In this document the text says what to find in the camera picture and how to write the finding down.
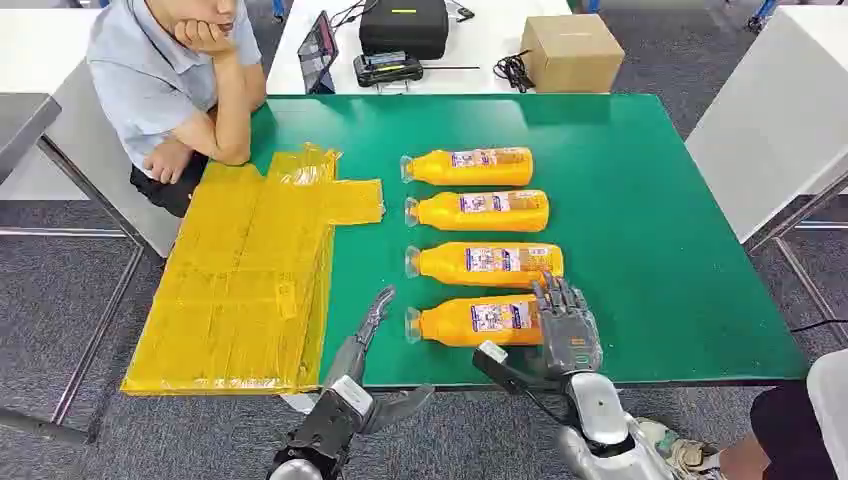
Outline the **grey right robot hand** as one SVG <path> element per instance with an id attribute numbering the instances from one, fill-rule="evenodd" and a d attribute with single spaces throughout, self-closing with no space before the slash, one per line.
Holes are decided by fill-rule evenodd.
<path id="1" fill-rule="evenodd" d="M 542 356 L 550 379 L 577 371 L 597 371 L 603 349 L 594 314 L 583 292 L 563 276 L 543 272 L 533 282 L 542 332 Z"/>

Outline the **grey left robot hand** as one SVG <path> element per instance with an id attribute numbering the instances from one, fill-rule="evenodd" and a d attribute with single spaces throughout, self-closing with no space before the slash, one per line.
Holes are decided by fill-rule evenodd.
<path id="1" fill-rule="evenodd" d="M 435 392 L 433 385 L 424 384 L 410 392 L 403 392 L 394 400 L 383 401 L 375 400 L 363 386 L 366 355 L 395 294 L 393 285 L 378 292 L 358 329 L 346 337 L 336 351 L 322 384 L 325 390 L 334 392 L 343 400 L 352 414 L 356 431 L 362 435 L 376 433 L 412 416 Z"/>

